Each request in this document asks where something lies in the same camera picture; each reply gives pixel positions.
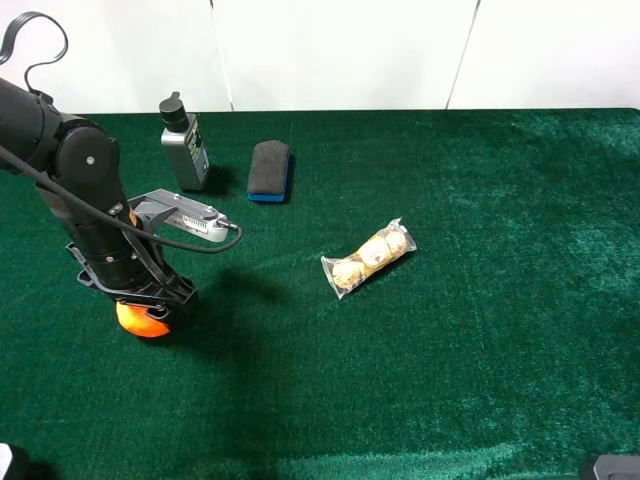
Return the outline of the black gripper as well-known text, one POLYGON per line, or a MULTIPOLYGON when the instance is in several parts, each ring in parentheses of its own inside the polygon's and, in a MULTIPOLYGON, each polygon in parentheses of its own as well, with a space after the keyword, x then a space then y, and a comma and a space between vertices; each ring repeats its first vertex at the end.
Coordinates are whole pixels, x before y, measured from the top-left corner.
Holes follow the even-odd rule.
POLYGON ((190 280, 164 260, 162 249, 116 228, 69 228, 66 250, 81 267, 78 282, 112 301, 168 317, 196 296, 190 280))

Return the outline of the grey robot base right corner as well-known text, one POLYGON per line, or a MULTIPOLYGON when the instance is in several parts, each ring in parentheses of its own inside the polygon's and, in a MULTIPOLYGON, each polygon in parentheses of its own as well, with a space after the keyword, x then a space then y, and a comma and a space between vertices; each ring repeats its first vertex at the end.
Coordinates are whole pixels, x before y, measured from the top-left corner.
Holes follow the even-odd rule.
POLYGON ((580 480, 639 480, 639 455, 599 455, 581 466, 580 480))

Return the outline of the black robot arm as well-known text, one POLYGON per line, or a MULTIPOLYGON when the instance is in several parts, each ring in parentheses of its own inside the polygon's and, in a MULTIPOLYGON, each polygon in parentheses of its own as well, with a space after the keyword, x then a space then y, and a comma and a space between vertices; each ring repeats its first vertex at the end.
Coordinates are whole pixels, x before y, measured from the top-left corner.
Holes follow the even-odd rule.
POLYGON ((1 154, 36 172, 36 188, 71 241, 78 281, 125 305, 146 307, 157 320, 187 304, 193 283, 165 261, 156 225, 166 210, 137 215, 119 175, 117 141, 94 122, 63 114, 50 100, 1 83, 1 154))

